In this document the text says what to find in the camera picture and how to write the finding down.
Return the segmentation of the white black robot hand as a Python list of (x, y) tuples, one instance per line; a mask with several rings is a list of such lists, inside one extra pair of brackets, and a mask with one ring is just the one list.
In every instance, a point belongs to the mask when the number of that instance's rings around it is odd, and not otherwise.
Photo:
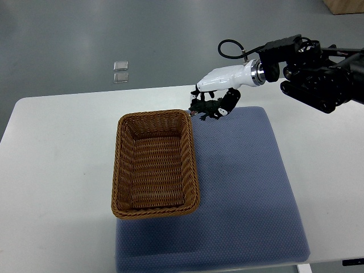
[(259, 60), (250, 60), (245, 65), (216, 68), (195, 85), (195, 90), (191, 92), (190, 106), (197, 100), (222, 98), (219, 112), (224, 117), (232, 112), (241, 97), (238, 88), (242, 85), (261, 86), (265, 81), (266, 77)]

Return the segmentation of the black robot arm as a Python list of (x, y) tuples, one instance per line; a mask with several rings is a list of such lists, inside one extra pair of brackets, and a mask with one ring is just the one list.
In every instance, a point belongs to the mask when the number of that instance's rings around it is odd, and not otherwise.
[(266, 81), (280, 74), (284, 94), (323, 113), (355, 101), (363, 103), (363, 49), (322, 48), (317, 40), (294, 35), (257, 49)]

